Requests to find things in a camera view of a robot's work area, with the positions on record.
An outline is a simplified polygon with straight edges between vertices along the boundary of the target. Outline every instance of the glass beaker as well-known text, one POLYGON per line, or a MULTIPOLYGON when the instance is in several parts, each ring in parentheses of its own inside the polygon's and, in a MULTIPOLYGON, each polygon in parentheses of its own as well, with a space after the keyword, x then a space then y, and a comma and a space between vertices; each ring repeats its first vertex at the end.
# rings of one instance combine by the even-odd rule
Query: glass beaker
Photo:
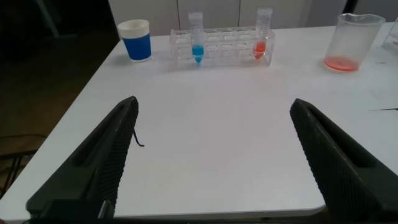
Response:
POLYGON ((339 15, 323 63, 339 72, 357 71, 385 22, 385 18, 376 15, 339 15))

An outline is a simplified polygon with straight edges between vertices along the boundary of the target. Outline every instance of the test tube with red liquid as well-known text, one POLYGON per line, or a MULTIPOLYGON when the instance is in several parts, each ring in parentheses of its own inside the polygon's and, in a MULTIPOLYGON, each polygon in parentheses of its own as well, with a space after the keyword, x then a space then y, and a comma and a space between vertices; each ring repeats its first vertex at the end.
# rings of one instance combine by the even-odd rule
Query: test tube with red liquid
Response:
POLYGON ((271 8, 257 10, 256 43, 253 47, 254 57, 260 59, 266 53, 269 25, 271 24, 271 8))

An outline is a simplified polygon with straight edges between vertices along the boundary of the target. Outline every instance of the blue and white cup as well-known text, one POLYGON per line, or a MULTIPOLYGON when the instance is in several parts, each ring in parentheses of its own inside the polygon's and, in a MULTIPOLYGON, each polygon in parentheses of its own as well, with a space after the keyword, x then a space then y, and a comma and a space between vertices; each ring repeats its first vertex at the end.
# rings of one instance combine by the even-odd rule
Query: blue and white cup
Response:
POLYGON ((149 21, 134 19, 122 22, 118 30, 133 62, 146 62, 151 58, 149 21))

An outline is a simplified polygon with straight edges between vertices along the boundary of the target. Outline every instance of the black cable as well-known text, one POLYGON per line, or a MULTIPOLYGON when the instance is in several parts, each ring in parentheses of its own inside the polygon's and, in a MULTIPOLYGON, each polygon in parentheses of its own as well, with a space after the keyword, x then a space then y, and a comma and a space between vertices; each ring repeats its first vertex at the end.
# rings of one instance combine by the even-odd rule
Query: black cable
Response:
POLYGON ((47 138, 47 136, 42 135, 42 134, 15 134, 15 135, 10 135, 10 136, 0 136, 0 139, 2 139, 2 138, 19 138, 19 137, 28 137, 28 136, 47 138))
POLYGON ((133 129, 133 130, 132 130, 132 134, 134 135, 134 138, 136 139, 136 143, 137 143, 140 147, 144 147, 145 145, 139 144, 139 142, 138 142, 136 130, 133 129))

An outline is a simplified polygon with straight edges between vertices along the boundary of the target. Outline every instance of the dark floor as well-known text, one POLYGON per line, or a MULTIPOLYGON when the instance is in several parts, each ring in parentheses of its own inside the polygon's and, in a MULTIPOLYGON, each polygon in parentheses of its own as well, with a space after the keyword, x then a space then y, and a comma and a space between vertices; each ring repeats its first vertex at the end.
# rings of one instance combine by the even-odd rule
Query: dark floor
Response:
MULTIPOLYGON (((0 137, 48 136, 117 42, 114 32, 91 31, 44 41, 25 59, 0 64, 0 137)), ((0 138, 0 155, 38 149, 44 140, 0 138)), ((0 187, 10 166, 0 162, 0 187)))

